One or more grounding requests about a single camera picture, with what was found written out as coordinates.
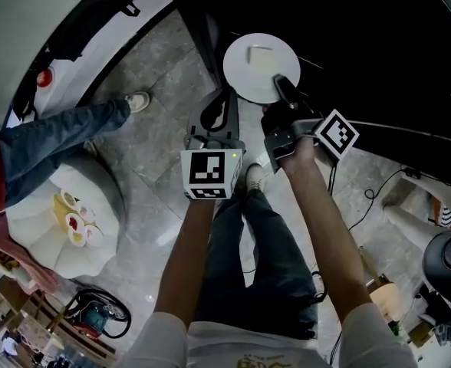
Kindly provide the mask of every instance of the black bag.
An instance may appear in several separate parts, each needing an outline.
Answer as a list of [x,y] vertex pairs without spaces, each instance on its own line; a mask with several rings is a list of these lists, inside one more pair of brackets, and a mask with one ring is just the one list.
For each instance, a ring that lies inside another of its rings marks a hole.
[[36,78],[38,74],[48,69],[53,60],[76,61],[92,37],[116,13],[122,11],[128,16],[138,16],[140,10],[132,1],[82,0],[71,11],[35,58],[12,99],[12,109],[20,120],[32,111],[36,114],[33,101],[37,90]]
[[53,58],[76,61],[92,37],[119,11],[128,16],[138,16],[140,13],[132,0],[80,2],[48,39],[48,50]]

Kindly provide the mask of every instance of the white plate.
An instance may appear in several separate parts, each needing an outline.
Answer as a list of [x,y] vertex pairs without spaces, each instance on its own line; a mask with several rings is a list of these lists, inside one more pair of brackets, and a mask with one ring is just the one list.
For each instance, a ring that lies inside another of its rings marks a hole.
[[82,201],[77,202],[76,207],[77,212],[85,222],[87,222],[88,224],[92,224],[94,222],[93,210],[89,209],[89,207],[87,207]]
[[[69,196],[74,200],[74,204],[73,204],[73,205],[70,204],[70,203],[66,200],[65,194],[69,195]],[[69,192],[64,191],[64,190],[61,190],[60,196],[62,197],[62,201],[65,203],[65,205],[66,205],[68,208],[77,211],[77,207],[76,207],[77,202],[76,202],[76,200],[75,200],[75,197],[73,197]]]
[[[248,63],[250,47],[272,50],[275,68],[259,71]],[[237,94],[246,100],[259,104],[271,104],[280,100],[273,84],[276,74],[286,76],[294,86],[301,79],[301,65],[295,52],[280,38],[273,35],[254,33],[243,35],[227,49],[223,62],[224,75]]]
[[86,226],[86,243],[91,247],[98,248],[104,243],[103,233],[94,225]]
[[76,247],[84,247],[86,245],[86,236],[84,233],[77,233],[75,230],[69,228],[69,240]]
[[[77,223],[77,227],[76,228],[72,228],[71,224],[69,223],[71,218],[75,219],[75,221]],[[79,215],[74,214],[73,212],[69,212],[65,216],[65,225],[67,225],[69,230],[73,229],[77,233],[81,233],[82,235],[85,234],[84,221],[82,220],[82,218]]]

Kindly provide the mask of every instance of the sneaker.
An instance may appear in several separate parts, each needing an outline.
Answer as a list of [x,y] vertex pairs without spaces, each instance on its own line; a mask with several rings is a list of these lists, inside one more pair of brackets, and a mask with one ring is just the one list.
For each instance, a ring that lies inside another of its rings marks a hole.
[[138,91],[131,95],[127,95],[125,101],[130,105],[131,113],[138,113],[149,106],[150,95],[144,91]]
[[248,192],[252,189],[263,191],[265,188],[265,172],[259,163],[253,163],[246,172],[246,186]]

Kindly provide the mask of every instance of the graphic print on shirt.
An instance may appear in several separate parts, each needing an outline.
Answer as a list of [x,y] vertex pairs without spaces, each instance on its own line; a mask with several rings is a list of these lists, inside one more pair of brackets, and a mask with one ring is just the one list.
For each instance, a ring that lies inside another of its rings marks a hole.
[[238,360],[236,368],[296,368],[297,364],[285,361],[285,355],[257,356],[245,354]]
[[224,153],[209,151],[192,154],[189,171],[190,184],[223,184],[226,174]]

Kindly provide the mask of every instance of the striped object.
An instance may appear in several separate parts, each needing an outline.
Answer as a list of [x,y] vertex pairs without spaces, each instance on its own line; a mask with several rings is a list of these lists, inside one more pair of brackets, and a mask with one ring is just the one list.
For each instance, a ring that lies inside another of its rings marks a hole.
[[451,227],[451,211],[444,204],[442,204],[440,206],[439,218],[437,219],[437,225],[443,226],[444,228]]

